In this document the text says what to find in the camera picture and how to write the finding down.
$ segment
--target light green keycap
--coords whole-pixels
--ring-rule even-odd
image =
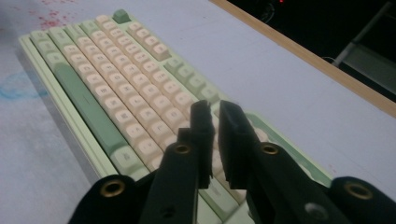
[[[129,18],[128,13],[124,9],[119,9],[116,12],[114,12],[113,20],[116,23],[121,24],[130,21],[131,19]]]
[[[198,195],[198,214],[197,221],[199,224],[220,224],[221,220],[207,205],[205,200]]]
[[[128,175],[143,167],[143,163],[130,147],[121,147],[110,156],[122,175]]]
[[[93,32],[100,30],[94,21],[84,21],[80,27],[86,35],[91,35]]]
[[[30,38],[35,45],[38,45],[38,43],[41,41],[50,40],[50,38],[44,31],[33,31],[32,33],[30,33]]]
[[[47,65],[51,70],[60,64],[67,64],[66,58],[60,52],[52,52],[44,56]]]
[[[186,84],[187,81],[194,75],[194,69],[188,65],[183,65],[177,69],[174,73],[175,78],[183,84]]]
[[[183,65],[183,61],[177,57],[173,57],[169,59],[166,64],[165,68],[168,70],[172,75],[175,75],[177,69]]]
[[[236,200],[215,178],[210,181],[208,189],[200,189],[199,192],[223,221],[238,207]]]
[[[70,38],[73,39],[74,42],[76,42],[80,37],[87,36],[78,25],[66,25],[64,30],[67,32]]]
[[[149,174],[149,170],[145,166],[143,166],[143,167],[140,167],[139,169],[135,170],[134,172],[132,172],[129,176],[134,181],[138,181],[139,179],[145,177],[148,174]]]
[[[63,49],[66,45],[74,44],[67,33],[59,27],[49,28],[49,37],[59,49]]]
[[[244,202],[239,206],[225,224],[254,224],[253,219],[248,214],[248,203]]]
[[[197,98],[200,99],[200,100],[207,100],[211,104],[214,104],[215,102],[217,102],[220,99],[218,91],[216,90],[216,88],[214,88],[211,85],[206,85],[197,94]]]
[[[187,81],[186,88],[192,94],[197,95],[205,85],[206,80],[202,76],[193,76]]]
[[[49,53],[53,52],[59,52],[58,48],[52,43],[52,41],[41,41],[39,42],[36,46],[38,48],[38,51],[40,51],[41,55],[47,55]]]

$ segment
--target black plastic part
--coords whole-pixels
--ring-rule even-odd
[[[140,202],[135,182],[126,175],[97,181],[78,204],[69,223],[137,223]]]
[[[329,197],[353,223],[396,223],[396,203],[358,178],[334,179]]]
[[[191,106],[191,143],[199,150],[199,189],[207,189],[212,174],[212,151],[215,138],[210,104],[199,101]]]
[[[274,207],[254,175],[249,182],[247,204],[255,224],[274,223],[276,214]]]
[[[170,145],[149,190],[139,223],[194,223],[198,203],[198,149]]]
[[[246,189],[250,172],[248,153],[259,138],[239,105],[220,102],[219,152],[231,189]]]
[[[276,211],[275,223],[349,223],[282,147],[259,143],[249,160]]]

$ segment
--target brass screw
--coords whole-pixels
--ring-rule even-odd
[[[262,146],[262,152],[269,154],[269,155],[275,155],[279,152],[279,150],[276,147],[272,146]]]
[[[107,198],[115,197],[125,190],[125,183],[119,179],[107,181],[100,189],[100,194]]]
[[[356,198],[362,200],[369,200],[373,198],[373,193],[369,189],[364,187],[362,184],[350,182],[350,183],[346,183],[344,185],[344,188],[350,195]]]

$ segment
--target desk edge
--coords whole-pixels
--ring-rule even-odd
[[[297,57],[301,58],[305,62],[317,68],[320,72],[331,77],[336,82],[340,83],[350,91],[353,91],[359,97],[363,98],[370,104],[376,106],[378,109],[384,111],[388,115],[396,118],[396,103],[392,102],[387,97],[381,95],[380,93],[374,91],[363,83],[359,82],[355,78],[341,71],[337,67],[327,63],[319,56],[315,55],[308,49],[303,48],[299,44],[295,43],[291,39],[282,35],[280,32],[274,30],[267,24],[257,20],[253,16],[246,13],[244,10],[236,7],[232,3],[226,0],[209,0],[218,7],[229,12],[235,16],[240,21],[244,22],[257,32],[270,38],[272,41],[276,42],[282,48],[293,53]]]

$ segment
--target red stain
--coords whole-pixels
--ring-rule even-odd
[[[60,11],[51,10],[48,16],[39,16],[41,30],[47,30],[54,26],[64,26],[70,22],[70,19],[74,19],[71,13],[61,15]]]
[[[66,4],[66,3],[76,3],[77,0],[41,0],[41,3],[44,5],[50,5],[53,3],[60,3],[60,4]]]

